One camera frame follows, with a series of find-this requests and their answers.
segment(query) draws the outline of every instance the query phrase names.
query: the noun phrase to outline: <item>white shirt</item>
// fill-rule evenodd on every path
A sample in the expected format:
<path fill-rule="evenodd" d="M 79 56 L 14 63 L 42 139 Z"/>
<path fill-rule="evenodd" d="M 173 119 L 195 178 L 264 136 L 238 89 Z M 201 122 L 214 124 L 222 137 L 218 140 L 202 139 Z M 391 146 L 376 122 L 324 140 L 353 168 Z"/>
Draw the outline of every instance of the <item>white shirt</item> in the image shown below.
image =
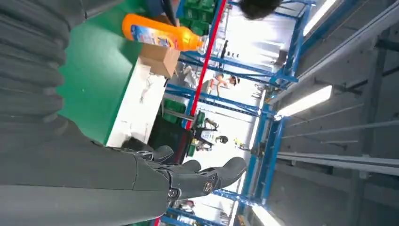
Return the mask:
<path fill-rule="evenodd" d="M 206 130 L 201 133 L 201 138 L 208 141 L 209 143 L 215 145 L 216 139 L 220 136 L 219 131 L 211 131 L 211 130 Z"/>

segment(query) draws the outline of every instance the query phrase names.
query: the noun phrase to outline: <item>black hair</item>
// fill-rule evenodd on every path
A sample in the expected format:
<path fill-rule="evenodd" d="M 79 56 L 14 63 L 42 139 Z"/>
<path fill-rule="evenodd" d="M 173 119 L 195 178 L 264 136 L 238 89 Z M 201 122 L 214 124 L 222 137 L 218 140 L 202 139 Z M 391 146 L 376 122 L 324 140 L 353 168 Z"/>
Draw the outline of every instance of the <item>black hair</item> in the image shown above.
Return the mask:
<path fill-rule="evenodd" d="M 226 144 L 229 141 L 226 136 L 219 136 L 219 139 L 222 144 Z"/>
<path fill-rule="evenodd" d="M 232 76 L 231 78 L 234 79 L 234 83 L 233 83 L 234 86 L 239 84 L 239 81 L 240 81 L 239 78 L 237 78 L 236 76 Z"/>
<path fill-rule="evenodd" d="M 239 7 L 250 20 L 264 18 L 272 13 L 282 0 L 240 0 Z"/>

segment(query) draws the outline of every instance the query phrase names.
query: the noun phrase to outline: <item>red pole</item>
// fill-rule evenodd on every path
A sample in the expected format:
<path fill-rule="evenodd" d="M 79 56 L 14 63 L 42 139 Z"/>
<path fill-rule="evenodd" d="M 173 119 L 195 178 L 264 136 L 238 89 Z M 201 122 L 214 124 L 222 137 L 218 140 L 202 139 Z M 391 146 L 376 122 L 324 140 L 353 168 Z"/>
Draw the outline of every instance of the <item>red pole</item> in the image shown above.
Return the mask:
<path fill-rule="evenodd" d="M 209 62 L 209 59 L 211 57 L 212 47 L 213 47 L 213 44 L 214 44 L 215 39 L 216 39 L 217 29 L 219 28 L 220 20 L 222 19 L 222 15 L 223 15 L 223 12 L 224 12 L 224 6 L 226 5 L 226 0 L 221 0 L 220 4 L 221 4 L 220 10 L 217 13 L 217 17 L 216 17 L 216 21 L 215 21 L 215 27 L 214 27 L 214 29 L 212 31 L 211 38 L 209 40 L 207 52 L 205 54 L 204 66 L 202 67 L 201 76 L 199 78 L 197 91 L 195 92 L 195 97 L 194 97 L 194 101 L 192 103 L 192 108 L 191 108 L 190 115 L 195 115 L 195 110 L 197 109 L 197 103 L 198 103 L 198 99 L 200 98 L 201 89 L 202 89 L 202 83 L 204 81 L 205 72 L 207 72 L 208 62 Z M 190 129 L 190 127 L 191 127 L 191 121 L 187 121 L 186 129 Z"/>

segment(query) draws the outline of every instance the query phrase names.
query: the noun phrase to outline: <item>robotic hand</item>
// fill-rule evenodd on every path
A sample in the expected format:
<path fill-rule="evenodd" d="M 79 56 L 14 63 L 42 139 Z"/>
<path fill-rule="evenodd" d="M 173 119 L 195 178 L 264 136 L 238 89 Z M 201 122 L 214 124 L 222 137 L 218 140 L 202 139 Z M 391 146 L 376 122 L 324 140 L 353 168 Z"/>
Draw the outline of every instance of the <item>robotic hand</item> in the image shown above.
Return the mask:
<path fill-rule="evenodd" d="M 73 27 L 121 0 L 0 1 L 0 225 L 120 226 L 235 182 L 243 159 L 200 171 L 171 150 L 105 147 L 57 114 Z"/>

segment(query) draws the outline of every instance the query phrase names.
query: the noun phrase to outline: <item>bottle label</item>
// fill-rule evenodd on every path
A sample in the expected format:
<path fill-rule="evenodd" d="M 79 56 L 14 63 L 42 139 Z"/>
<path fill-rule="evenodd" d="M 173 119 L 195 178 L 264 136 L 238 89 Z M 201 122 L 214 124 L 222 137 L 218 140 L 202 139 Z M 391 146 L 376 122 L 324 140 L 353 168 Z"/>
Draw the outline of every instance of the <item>bottle label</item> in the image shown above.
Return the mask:
<path fill-rule="evenodd" d="M 138 25 L 132 25 L 131 32 L 135 41 L 178 49 L 177 37 L 173 34 Z"/>

